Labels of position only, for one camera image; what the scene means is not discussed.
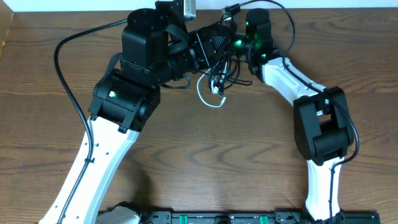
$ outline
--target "wire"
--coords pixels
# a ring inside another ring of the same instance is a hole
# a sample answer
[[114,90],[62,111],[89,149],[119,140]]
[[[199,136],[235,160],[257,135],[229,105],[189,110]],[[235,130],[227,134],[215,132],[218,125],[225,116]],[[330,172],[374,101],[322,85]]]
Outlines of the wire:
[[[202,73],[202,74],[205,74],[205,75],[210,75],[209,73],[206,73],[206,72],[203,72],[203,71],[198,71],[199,73]],[[225,80],[226,82],[233,82],[233,81],[237,81],[235,84],[238,84],[238,85],[244,85],[244,86],[249,86],[249,85],[252,85],[253,84],[253,81],[250,81],[250,80],[240,80],[240,79],[235,79],[235,78],[230,78],[229,80]]]
[[57,222],[58,224],[61,224],[63,218],[65,218],[65,213],[67,212],[68,206],[69,206],[70,202],[72,201],[72,198],[73,198],[73,196],[74,196],[74,194],[76,192],[76,189],[78,188],[78,186],[80,184],[80,181],[83,178],[83,176],[84,176],[84,174],[85,174],[85,172],[87,170],[88,164],[91,163],[91,162],[94,162],[94,159],[91,159],[92,155],[93,155],[94,141],[93,141],[93,137],[91,135],[90,127],[88,126],[88,122],[86,120],[86,117],[84,115],[83,110],[81,110],[79,103],[77,102],[75,96],[73,96],[72,91],[69,89],[69,86],[68,86],[67,82],[63,78],[63,75],[62,75],[62,72],[61,72],[61,69],[60,69],[60,65],[59,65],[59,61],[58,61],[58,55],[60,53],[61,47],[64,44],[66,44],[67,42],[69,42],[70,40],[73,40],[73,39],[75,39],[77,37],[81,37],[83,35],[90,34],[90,33],[93,33],[93,32],[99,31],[99,30],[103,30],[103,29],[107,29],[107,28],[110,28],[110,27],[114,27],[114,26],[123,24],[125,22],[127,22],[127,19],[124,19],[124,20],[121,20],[121,21],[117,21],[117,22],[113,22],[111,24],[103,25],[103,26],[100,26],[100,27],[97,27],[97,28],[93,28],[93,29],[90,29],[90,30],[86,30],[86,31],[80,32],[78,34],[72,35],[70,37],[67,37],[67,38],[63,39],[57,45],[57,48],[55,49],[55,52],[54,52],[55,71],[57,72],[57,75],[58,75],[58,77],[59,77],[59,79],[60,79],[60,81],[61,81],[61,83],[62,83],[62,85],[63,85],[63,87],[64,87],[64,89],[66,91],[66,93],[68,94],[70,100],[72,101],[73,105],[75,106],[75,108],[77,110],[77,113],[79,114],[81,122],[83,123],[83,125],[84,125],[84,127],[86,129],[88,143],[89,143],[89,145],[88,145],[88,154],[87,154],[87,158],[85,159],[85,164],[84,164],[83,168],[80,171],[80,174],[79,174],[79,176],[78,176],[78,178],[77,178],[77,180],[75,182],[75,185],[73,186],[72,190],[70,191],[70,194],[69,194],[69,196],[67,198],[67,201],[65,202],[65,205],[62,208],[60,217],[59,217],[58,222]]
[[234,84],[236,84],[236,80],[239,78],[239,74],[241,73],[241,61],[240,61],[239,57],[238,57],[237,60],[235,60],[235,64],[238,65],[238,67],[236,68],[236,66],[235,66],[235,69],[233,70],[233,72],[232,72],[230,78],[228,78],[228,79],[231,79],[231,78],[232,78],[232,76],[234,75],[234,73],[235,73],[236,70],[238,70],[238,72],[237,72],[237,74],[236,74],[236,77],[235,77],[234,81],[233,81],[231,84],[229,84],[229,86],[225,87],[225,89],[228,89],[228,88],[230,88],[231,86],[233,86]]
[[186,90],[189,89],[189,86],[191,85],[191,78],[188,75],[183,75],[184,78],[187,79],[188,84],[186,84],[185,86],[176,86],[176,87],[172,87],[166,84],[162,84],[161,87],[164,88],[168,88],[168,89],[178,89],[178,90]]
[[220,105],[218,105],[218,106],[214,106],[214,105],[208,104],[208,103],[201,97],[200,90],[199,90],[199,85],[200,85],[200,81],[202,80],[202,78],[203,78],[204,76],[206,76],[205,73],[199,78],[199,80],[198,80],[198,82],[197,82],[197,91],[198,91],[198,95],[199,95],[200,100],[201,100],[204,104],[206,104],[207,106],[209,106],[209,107],[211,107],[211,108],[220,108],[220,107],[222,107],[222,106],[224,105],[224,103],[225,103],[226,97],[224,97],[224,98],[221,100],[221,103],[220,103]]

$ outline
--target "black plastic housing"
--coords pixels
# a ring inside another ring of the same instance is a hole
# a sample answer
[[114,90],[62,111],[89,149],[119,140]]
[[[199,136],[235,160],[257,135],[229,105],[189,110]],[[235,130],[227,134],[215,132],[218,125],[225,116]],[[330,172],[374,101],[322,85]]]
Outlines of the black plastic housing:
[[249,42],[256,42],[253,53],[260,55],[273,51],[274,41],[267,9],[251,9],[246,14],[246,37]]
[[168,56],[167,16],[156,9],[138,9],[130,13],[123,30],[123,59],[144,69],[150,69]]
[[[324,90],[346,112],[348,106],[343,90],[333,87]],[[325,98],[317,94],[303,96],[293,102],[295,142],[306,160],[321,166],[323,162],[347,155],[348,146],[354,141],[354,131],[335,105],[325,105]],[[317,111],[330,114],[330,119],[320,123]]]
[[119,131],[142,131],[149,116],[160,103],[160,88],[145,88],[127,82],[120,71],[103,77],[95,86],[93,101],[88,111],[92,118],[100,116],[119,123]]
[[229,27],[212,25],[189,32],[189,43],[197,58],[198,68],[210,68],[231,43]]
[[156,88],[171,80],[181,79],[184,73],[192,70],[193,64],[194,59],[190,49],[169,55],[166,60],[157,63],[157,66],[150,70],[121,59],[119,76],[147,88]]

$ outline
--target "black cable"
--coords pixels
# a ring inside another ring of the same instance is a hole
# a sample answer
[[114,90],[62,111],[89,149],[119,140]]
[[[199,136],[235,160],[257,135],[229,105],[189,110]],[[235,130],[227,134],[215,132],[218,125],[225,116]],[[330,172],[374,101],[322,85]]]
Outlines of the black cable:
[[70,37],[67,37],[67,38],[63,39],[57,45],[57,48],[55,49],[55,52],[54,52],[55,71],[57,72],[57,75],[58,75],[58,77],[59,77],[59,79],[60,79],[60,81],[61,81],[61,83],[62,83],[62,85],[63,85],[63,87],[64,87],[64,89],[66,91],[66,93],[68,94],[70,100],[72,101],[73,105],[75,106],[75,108],[77,110],[77,113],[79,114],[79,117],[81,119],[81,122],[83,122],[83,125],[84,125],[84,127],[86,129],[86,132],[87,132],[87,138],[88,138],[88,144],[89,144],[88,145],[88,154],[87,154],[87,158],[85,159],[85,164],[84,164],[83,168],[80,171],[80,174],[79,174],[79,176],[78,176],[78,178],[77,178],[77,180],[75,182],[75,185],[73,186],[73,188],[72,188],[72,190],[71,190],[71,192],[70,192],[70,194],[69,194],[69,196],[67,198],[67,201],[65,202],[65,205],[62,208],[60,217],[59,217],[58,222],[57,222],[58,224],[61,224],[63,218],[65,218],[65,213],[67,212],[68,206],[69,206],[70,202],[72,201],[72,198],[73,198],[73,196],[74,196],[74,194],[76,192],[76,189],[78,188],[78,186],[80,184],[80,181],[83,178],[83,175],[85,174],[85,172],[87,170],[88,164],[91,163],[91,162],[94,162],[94,159],[91,160],[91,157],[93,155],[94,142],[93,142],[93,137],[91,135],[90,127],[88,126],[88,122],[86,120],[86,117],[84,115],[83,110],[81,110],[79,103],[77,102],[75,96],[73,96],[72,91],[69,89],[69,86],[68,86],[67,82],[63,78],[63,75],[62,75],[62,72],[61,72],[61,69],[60,69],[60,65],[59,65],[59,62],[58,62],[58,55],[60,53],[61,47],[64,44],[66,44],[68,41],[70,41],[70,40],[73,40],[73,39],[75,39],[77,37],[81,37],[81,36],[86,35],[86,34],[90,34],[92,32],[96,32],[96,31],[99,31],[99,30],[103,30],[103,29],[107,29],[107,28],[110,28],[110,27],[114,27],[114,26],[123,24],[125,22],[127,22],[127,19],[124,19],[124,20],[121,20],[121,21],[117,21],[117,22],[113,22],[111,24],[103,25],[103,26],[100,26],[100,27],[97,27],[97,28],[93,28],[93,29],[90,29],[90,30],[86,30],[86,31],[80,32],[78,34],[72,35]]
[[[198,71],[199,73],[201,73],[201,74],[204,74],[204,75],[210,75],[209,73],[206,73],[206,72],[203,72],[203,71]],[[229,82],[229,83],[231,83],[231,82],[233,82],[235,80],[235,78],[231,78],[230,80],[226,80],[226,82]],[[244,86],[249,86],[249,85],[252,85],[253,84],[253,82],[252,81],[250,81],[250,80],[240,80],[240,79],[236,79],[236,81],[238,81],[238,82],[236,82],[235,84],[237,84],[237,85],[244,85]]]
[[189,86],[191,85],[191,78],[188,75],[183,75],[184,78],[187,79],[188,84],[185,86],[177,86],[177,87],[172,87],[166,84],[162,84],[161,87],[168,88],[168,89],[178,89],[178,90],[186,90],[189,89]]
[[236,69],[233,70],[231,76],[229,77],[229,80],[232,78],[232,76],[235,74],[235,71],[238,71],[236,74],[236,77],[234,79],[234,81],[229,84],[229,86],[225,87],[225,89],[230,88],[231,86],[233,86],[234,84],[236,84],[236,80],[239,78],[239,74],[241,73],[241,60],[239,59],[239,57],[237,57],[237,60],[235,60],[236,65],[238,66]]
[[[218,59],[218,61],[215,63],[215,65],[210,69],[210,75],[207,79],[207,84],[208,84],[209,90],[211,92],[213,92],[212,86],[211,86],[211,81],[215,81],[217,79],[218,75],[219,76],[228,75],[227,72],[226,73],[219,72],[220,70],[223,70],[223,67],[226,63],[225,57],[226,57],[226,55],[223,55],[220,59]],[[221,88],[222,85],[223,85],[222,82],[218,81],[218,82],[214,83],[213,86]]]
[[[225,72],[223,71],[223,72],[220,72],[220,73],[217,74],[217,75],[219,75],[220,78],[218,79],[218,81],[216,83],[214,83],[213,86],[218,87],[218,88],[224,87],[225,82],[227,80],[229,80],[228,77],[229,77],[229,72],[231,71],[231,69],[230,69],[230,67],[231,67],[231,59],[230,58],[226,59],[226,57],[229,57],[229,55],[224,54],[223,58],[221,60],[217,61],[216,66],[214,66],[214,67],[220,66],[219,70],[224,70],[223,68],[225,66],[227,68]],[[209,79],[208,79],[208,84],[209,84],[209,88],[210,89],[211,89],[211,81],[213,81],[213,76],[209,76]]]

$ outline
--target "green connector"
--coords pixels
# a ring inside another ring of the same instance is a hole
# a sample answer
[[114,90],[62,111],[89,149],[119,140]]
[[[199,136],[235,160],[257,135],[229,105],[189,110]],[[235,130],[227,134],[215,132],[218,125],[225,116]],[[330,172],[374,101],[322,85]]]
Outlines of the green connector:
[[260,224],[269,224],[267,216],[260,217]]
[[180,215],[180,224],[188,224],[188,216]]

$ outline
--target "green led light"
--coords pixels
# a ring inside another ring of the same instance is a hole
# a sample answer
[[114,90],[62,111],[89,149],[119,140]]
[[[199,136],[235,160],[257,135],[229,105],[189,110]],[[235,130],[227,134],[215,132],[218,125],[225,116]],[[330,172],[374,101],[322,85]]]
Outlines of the green led light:
[[242,40],[237,40],[236,42],[235,42],[235,45],[241,45],[242,44]]
[[116,97],[116,93],[114,91],[111,91],[111,92],[109,92],[109,96],[114,98],[114,97]]

